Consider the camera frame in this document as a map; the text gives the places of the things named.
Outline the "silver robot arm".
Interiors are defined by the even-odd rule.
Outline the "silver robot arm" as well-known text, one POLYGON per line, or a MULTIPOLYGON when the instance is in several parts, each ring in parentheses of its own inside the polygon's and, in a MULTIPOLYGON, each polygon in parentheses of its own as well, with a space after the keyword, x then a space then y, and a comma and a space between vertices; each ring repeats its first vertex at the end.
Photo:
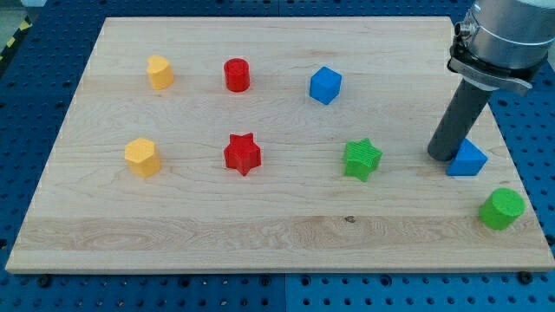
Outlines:
POLYGON ((476 0, 454 26, 447 67, 486 91, 526 95, 554 44, 554 0, 476 0))

